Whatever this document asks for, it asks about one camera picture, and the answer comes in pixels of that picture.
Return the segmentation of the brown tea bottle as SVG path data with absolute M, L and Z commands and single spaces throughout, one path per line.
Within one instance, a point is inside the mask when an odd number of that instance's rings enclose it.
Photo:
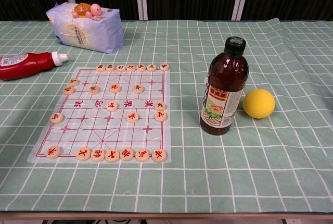
M 233 123 L 249 74 L 245 47 L 243 38 L 231 36 L 211 62 L 200 115 L 200 125 L 209 134 L 223 135 Z

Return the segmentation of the translucent xiangqi board mat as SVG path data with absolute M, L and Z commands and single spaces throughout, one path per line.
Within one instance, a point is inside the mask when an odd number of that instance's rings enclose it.
M 105 151 L 124 147 L 146 148 L 150 152 L 161 148 L 167 154 L 171 153 L 170 120 L 158 122 L 154 119 L 154 104 L 159 101 L 166 105 L 170 103 L 169 72 L 97 72 L 94 67 L 77 67 L 73 77 L 79 80 L 74 93 L 61 96 L 54 110 L 63 115 L 63 121 L 46 124 L 28 157 L 29 162 L 49 162 L 45 153 L 52 145 L 61 148 L 56 159 L 58 163 L 75 163 L 81 147 Z M 117 94 L 110 92 L 114 83 L 121 86 Z M 137 84 L 144 87 L 140 94 L 133 92 Z M 88 88 L 94 85 L 100 87 L 100 92 L 91 95 Z M 110 101 L 117 102 L 116 111 L 106 110 Z M 138 114 L 137 122 L 127 122 L 126 116 L 130 112 Z

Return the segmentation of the pale blue tissue pack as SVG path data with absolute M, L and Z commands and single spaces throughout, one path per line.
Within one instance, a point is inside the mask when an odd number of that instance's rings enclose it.
M 73 18 L 76 5 L 63 3 L 46 13 L 59 43 L 107 54 L 116 52 L 123 44 L 120 10 L 101 7 L 101 16 Z

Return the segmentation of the red ketchup squeeze bottle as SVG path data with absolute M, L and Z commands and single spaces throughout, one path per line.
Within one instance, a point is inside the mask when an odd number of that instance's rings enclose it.
M 0 80 L 17 80 L 51 70 L 69 60 L 67 54 L 58 51 L 45 53 L 24 53 L 0 57 Z

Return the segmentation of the green checked tablecloth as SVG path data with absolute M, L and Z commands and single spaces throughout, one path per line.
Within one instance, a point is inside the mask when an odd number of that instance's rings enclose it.
M 0 211 L 333 212 L 333 22 L 190 20 L 123 23 L 113 55 L 58 44 L 49 22 L 0 22 L 0 56 L 59 51 L 69 61 L 0 81 Z M 245 91 L 275 110 L 240 110 L 223 136 L 199 125 L 204 78 L 232 35 L 247 41 Z M 170 65 L 169 163 L 29 161 L 62 89 L 98 64 Z

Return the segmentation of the yellow foam ball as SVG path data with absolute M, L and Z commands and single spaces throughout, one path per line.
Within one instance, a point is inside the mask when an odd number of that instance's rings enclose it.
M 264 89 L 255 89 L 246 94 L 242 101 L 244 111 L 252 118 L 268 117 L 275 108 L 273 95 Z

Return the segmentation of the orange pink turtle toy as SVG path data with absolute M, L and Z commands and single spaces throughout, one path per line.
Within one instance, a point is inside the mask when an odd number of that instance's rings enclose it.
M 94 18 L 102 15 L 102 9 L 98 4 L 79 3 L 72 10 L 73 18 Z

